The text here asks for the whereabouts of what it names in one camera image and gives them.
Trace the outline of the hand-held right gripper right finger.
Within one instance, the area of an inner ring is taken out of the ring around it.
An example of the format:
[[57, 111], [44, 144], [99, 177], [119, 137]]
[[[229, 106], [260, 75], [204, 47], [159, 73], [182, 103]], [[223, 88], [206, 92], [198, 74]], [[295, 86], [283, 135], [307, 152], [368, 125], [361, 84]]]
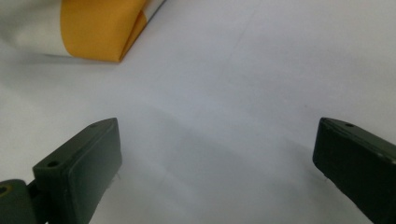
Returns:
[[313, 163], [374, 224], [396, 224], [396, 145], [351, 123], [322, 118]]

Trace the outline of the white and orange folded cloth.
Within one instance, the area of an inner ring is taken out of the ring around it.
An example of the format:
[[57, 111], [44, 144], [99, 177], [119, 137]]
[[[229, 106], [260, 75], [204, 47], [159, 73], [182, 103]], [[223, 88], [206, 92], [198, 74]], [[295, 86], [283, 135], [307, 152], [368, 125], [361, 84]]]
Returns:
[[0, 39], [41, 54], [119, 62], [166, 0], [0, 0]]

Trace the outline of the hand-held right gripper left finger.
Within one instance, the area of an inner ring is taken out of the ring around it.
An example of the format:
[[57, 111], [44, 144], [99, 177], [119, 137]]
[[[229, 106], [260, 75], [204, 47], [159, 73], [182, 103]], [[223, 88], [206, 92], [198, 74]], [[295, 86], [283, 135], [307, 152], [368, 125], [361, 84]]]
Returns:
[[115, 118], [89, 125], [36, 164], [37, 188], [50, 199], [49, 224], [89, 224], [121, 164]]

